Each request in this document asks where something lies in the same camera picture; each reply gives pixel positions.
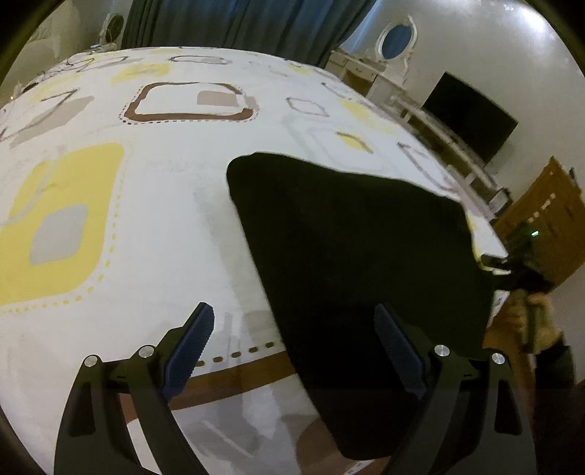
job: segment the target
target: folded black fabric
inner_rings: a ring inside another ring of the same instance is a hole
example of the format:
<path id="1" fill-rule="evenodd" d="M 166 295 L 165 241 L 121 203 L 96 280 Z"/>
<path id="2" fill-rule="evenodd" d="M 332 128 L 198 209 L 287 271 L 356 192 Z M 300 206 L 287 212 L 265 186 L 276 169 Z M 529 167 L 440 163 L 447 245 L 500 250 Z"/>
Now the folded black fabric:
<path id="1" fill-rule="evenodd" d="M 268 153 L 234 159 L 230 194 L 290 359 L 348 458 L 394 453 L 418 400 L 374 331 L 389 302 L 473 357 L 493 299 L 462 206 L 401 180 Z"/>

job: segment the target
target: black cloth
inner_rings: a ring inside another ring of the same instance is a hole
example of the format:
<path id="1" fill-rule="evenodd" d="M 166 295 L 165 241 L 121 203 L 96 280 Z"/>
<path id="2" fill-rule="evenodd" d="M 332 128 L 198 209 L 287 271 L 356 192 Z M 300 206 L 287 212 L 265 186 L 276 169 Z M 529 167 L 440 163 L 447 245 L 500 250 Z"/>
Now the black cloth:
<path id="1" fill-rule="evenodd" d="M 493 299 L 462 206 L 400 180 L 267 153 L 234 159 L 230 194 L 290 359 L 339 450 L 391 455 L 418 400 L 374 331 L 389 302 L 474 357 Z"/>
<path id="2" fill-rule="evenodd" d="M 134 0 L 122 46 L 258 51 L 324 67 L 375 0 Z"/>
<path id="3" fill-rule="evenodd" d="M 536 356 L 535 378 L 539 475 L 585 473 L 585 386 L 575 386 L 573 355 L 563 337 Z"/>

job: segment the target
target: black flat screen tv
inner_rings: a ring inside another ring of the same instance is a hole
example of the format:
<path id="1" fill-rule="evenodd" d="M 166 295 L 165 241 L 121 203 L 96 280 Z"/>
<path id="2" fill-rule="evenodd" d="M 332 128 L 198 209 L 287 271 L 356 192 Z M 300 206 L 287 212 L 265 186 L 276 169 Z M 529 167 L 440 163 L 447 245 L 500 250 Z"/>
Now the black flat screen tv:
<path id="1" fill-rule="evenodd" d="M 488 163 L 518 122 L 463 81 L 444 73 L 422 106 Z"/>

